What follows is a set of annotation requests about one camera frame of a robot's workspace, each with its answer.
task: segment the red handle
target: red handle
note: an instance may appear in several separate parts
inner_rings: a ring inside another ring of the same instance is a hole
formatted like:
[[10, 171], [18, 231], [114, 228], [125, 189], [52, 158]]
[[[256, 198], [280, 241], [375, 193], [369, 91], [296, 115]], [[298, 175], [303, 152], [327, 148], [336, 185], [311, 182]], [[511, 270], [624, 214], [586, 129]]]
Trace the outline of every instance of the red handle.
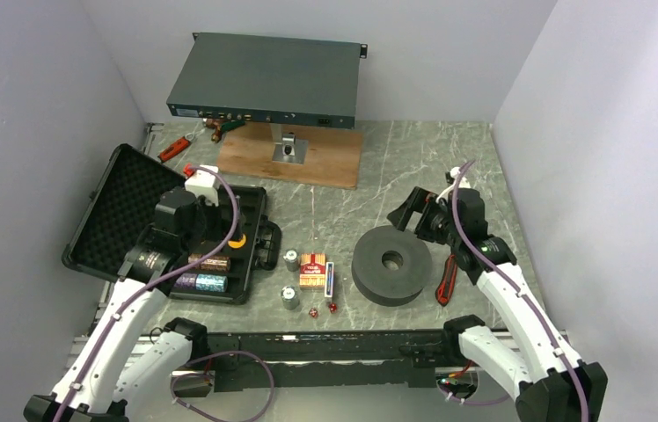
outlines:
[[453, 287], [456, 285], [457, 272], [458, 266], [456, 265], [455, 257], [450, 255], [448, 256], [448, 259], [446, 259], [441, 284], [438, 285], [438, 288], [435, 291], [435, 299], [441, 304], [441, 306], [445, 306], [450, 302], [450, 297], [453, 295]]
[[176, 142], [169, 145], [168, 148], [164, 149], [163, 152], [158, 154], [158, 159], [161, 160], [161, 163], [165, 163], [166, 161], [174, 158], [179, 152], [183, 151], [191, 144], [192, 143], [190, 141], [182, 136]]

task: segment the can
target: can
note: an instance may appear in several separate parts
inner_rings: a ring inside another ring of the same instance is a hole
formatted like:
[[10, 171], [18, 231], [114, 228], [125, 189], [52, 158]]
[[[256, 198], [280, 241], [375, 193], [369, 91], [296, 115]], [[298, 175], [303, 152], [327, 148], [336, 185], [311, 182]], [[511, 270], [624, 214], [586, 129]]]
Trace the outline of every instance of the can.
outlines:
[[298, 289], [293, 286], [283, 287], [280, 297], [282, 298], [282, 306], [287, 310], [293, 310], [301, 304], [301, 300], [298, 298]]
[[200, 274], [197, 276], [196, 288], [201, 292], [225, 293], [228, 278], [224, 275]]
[[195, 289], [197, 286], [197, 274], [183, 273], [177, 279], [174, 286], [179, 288]]
[[[202, 258], [201, 253], [193, 253], [189, 255], [189, 264], [192, 264], [197, 259]], [[230, 258], [223, 256], [214, 256], [202, 261], [196, 268], [205, 271], [217, 271], [219, 273], [227, 273], [230, 270]]]
[[285, 266], [288, 268], [288, 271], [295, 272], [301, 267], [301, 263], [298, 260], [298, 251], [295, 249], [288, 249], [282, 258], [285, 259]]

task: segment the foam ring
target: foam ring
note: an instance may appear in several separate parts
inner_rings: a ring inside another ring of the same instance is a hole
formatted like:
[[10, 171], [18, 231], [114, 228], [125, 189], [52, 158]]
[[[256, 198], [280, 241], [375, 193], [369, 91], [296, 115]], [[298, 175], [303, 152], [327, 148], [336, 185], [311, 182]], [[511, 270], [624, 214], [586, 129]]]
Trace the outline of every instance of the foam ring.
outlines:
[[408, 231], [382, 226], [366, 232], [355, 244], [352, 274], [357, 289], [371, 302], [401, 306], [422, 292], [432, 265], [424, 242]]

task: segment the wooden board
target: wooden board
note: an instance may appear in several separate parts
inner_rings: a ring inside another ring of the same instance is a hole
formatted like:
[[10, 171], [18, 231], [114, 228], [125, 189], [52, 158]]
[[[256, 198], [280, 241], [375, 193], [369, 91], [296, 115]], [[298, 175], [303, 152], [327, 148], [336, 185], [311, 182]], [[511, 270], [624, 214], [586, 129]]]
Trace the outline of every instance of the wooden board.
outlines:
[[217, 166], [221, 171], [258, 178], [278, 178], [310, 185], [355, 189], [362, 134], [354, 130], [282, 125], [308, 140], [303, 164], [272, 161], [274, 142], [267, 123], [247, 123], [226, 134]]

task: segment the open case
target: open case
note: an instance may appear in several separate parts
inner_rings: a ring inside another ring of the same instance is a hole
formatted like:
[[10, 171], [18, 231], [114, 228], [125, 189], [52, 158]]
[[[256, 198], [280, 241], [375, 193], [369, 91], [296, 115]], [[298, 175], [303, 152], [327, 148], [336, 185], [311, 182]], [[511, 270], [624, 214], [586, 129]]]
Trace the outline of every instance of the open case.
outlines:
[[[186, 179], [176, 171], [145, 156], [130, 145], [120, 145], [91, 193], [91, 204], [62, 254], [68, 268], [103, 280], [115, 281], [125, 254], [145, 226], [153, 222], [160, 196]], [[232, 186], [240, 199], [246, 245], [239, 249], [225, 246], [218, 256], [228, 257], [230, 268], [217, 273], [194, 270], [191, 273], [225, 275], [225, 292], [209, 292], [174, 287], [172, 297], [240, 304], [249, 295], [251, 271], [273, 270], [279, 259], [281, 231], [265, 215], [267, 191], [262, 187]], [[216, 243], [206, 242], [193, 253], [207, 253]]]

